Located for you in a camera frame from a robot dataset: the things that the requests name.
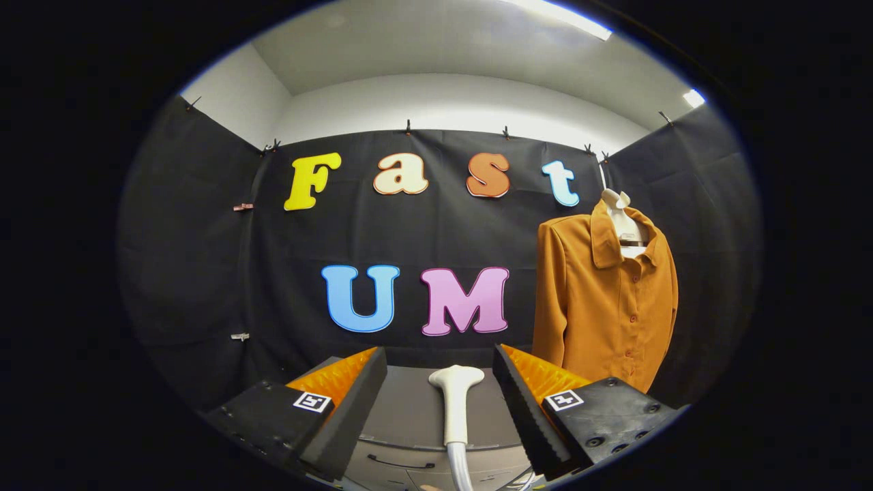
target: drawer handle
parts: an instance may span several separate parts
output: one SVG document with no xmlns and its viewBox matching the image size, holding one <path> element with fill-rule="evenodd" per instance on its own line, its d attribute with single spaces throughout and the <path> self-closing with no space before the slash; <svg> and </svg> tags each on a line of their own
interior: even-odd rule
<svg viewBox="0 0 873 491">
<path fill-rule="evenodd" d="M 406 467 L 407 469 L 432 469 L 432 468 L 434 468 L 434 467 L 437 466 L 437 464 L 432 464 L 432 463 L 430 463 L 430 462 L 428 462 L 427 464 L 424 464 L 423 467 L 419 467 L 419 466 L 404 466 L 403 464 L 392 464 L 391 462 L 386 462 L 386 461 L 384 461 L 384 460 L 379 460 L 379 459 L 377 459 L 376 456 L 373 455 L 372 453 L 369 454 L 369 455 L 367 456 L 367 458 L 370 459 L 370 460 L 375 460 L 376 462 L 379 462 L 380 464 L 388 464 L 388 465 L 390 465 L 390 466 Z"/>
</svg>

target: yellow letter f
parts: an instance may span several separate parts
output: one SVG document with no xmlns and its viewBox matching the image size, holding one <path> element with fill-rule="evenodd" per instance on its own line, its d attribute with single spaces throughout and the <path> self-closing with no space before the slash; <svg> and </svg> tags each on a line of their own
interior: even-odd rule
<svg viewBox="0 0 873 491">
<path fill-rule="evenodd" d="M 337 170 L 340 167 L 340 154 L 333 152 L 323 156 L 303 157 L 291 163 L 294 167 L 294 180 L 291 183 L 291 195 L 285 201 L 285 211 L 306 210 L 315 206 L 315 198 L 309 195 L 309 188 L 315 188 L 320 193 L 327 185 L 327 169 L 316 165 L 326 165 Z"/>
</svg>

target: shirt sleeve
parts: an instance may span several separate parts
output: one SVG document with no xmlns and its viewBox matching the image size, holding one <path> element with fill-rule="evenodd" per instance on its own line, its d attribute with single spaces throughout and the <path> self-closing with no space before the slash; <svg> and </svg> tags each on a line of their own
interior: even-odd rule
<svg viewBox="0 0 873 491">
<path fill-rule="evenodd" d="M 567 257 L 558 233 L 542 224 L 537 233 L 537 297 L 531 354 L 561 366 L 567 329 Z"/>
</svg>

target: mannequin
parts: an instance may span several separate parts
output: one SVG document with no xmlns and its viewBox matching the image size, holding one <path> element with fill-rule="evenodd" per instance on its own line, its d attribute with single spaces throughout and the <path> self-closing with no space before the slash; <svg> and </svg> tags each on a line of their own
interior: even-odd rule
<svg viewBox="0 0 873 491">
<path fill-rule="evenodd" d="M 630 204 L 630 197 L 622 191 L 618 194 L 610 188 L 601 193 L 601 199 L 607 205 L 609 217 L 615 226 L 615 234 L 622 248 L 622 256 L 635 258 L 646 250 L 649 243 L 649 231 L 629 217 L 624 208 Z"/>
</svg>

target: pink letter m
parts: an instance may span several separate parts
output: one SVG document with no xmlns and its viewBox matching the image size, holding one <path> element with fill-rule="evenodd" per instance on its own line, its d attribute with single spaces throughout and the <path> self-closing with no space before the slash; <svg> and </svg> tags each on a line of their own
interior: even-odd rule
<svg viewBox="0 0 873 491">
<path fill-rule="evenodd" d="M 496 333 L 506 329 L 503 318 L 503 285 L 509 278 L 509 270 L 503 267 L 487 267 L 479 272 L 470 294 L 457 281 L 450 269 L 429 269 L 422 273 L 422 281 L 430 289 L 430 313 L 428 323 L 422 328 L 425 335 L 447 335 L 451 332 L 445 323 L 445 310 L 449 311 L 457 330 L 467 330 L 476 310 L 479 320 L 473 324 L 478 333 Z"/>
</svg>

